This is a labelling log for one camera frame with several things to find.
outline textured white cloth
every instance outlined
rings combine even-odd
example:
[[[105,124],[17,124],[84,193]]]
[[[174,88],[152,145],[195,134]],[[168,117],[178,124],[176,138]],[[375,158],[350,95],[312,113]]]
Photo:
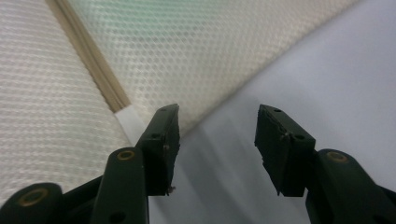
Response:
[[[0,204],[36,182],[64,191],[129,143],[42,0],[0,2]]]
[[[69,0],[143,121],[178,103],[184,133],[357,0]]]

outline white sheet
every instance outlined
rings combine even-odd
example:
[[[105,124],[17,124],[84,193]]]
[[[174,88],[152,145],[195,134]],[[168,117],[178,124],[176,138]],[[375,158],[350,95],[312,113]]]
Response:
[[[148,123],[178,103],[181,133],[357,0],[68,0]]]
[[[64,192],[129,146],[44,0],[0,2],[0,205],[21,188]]]

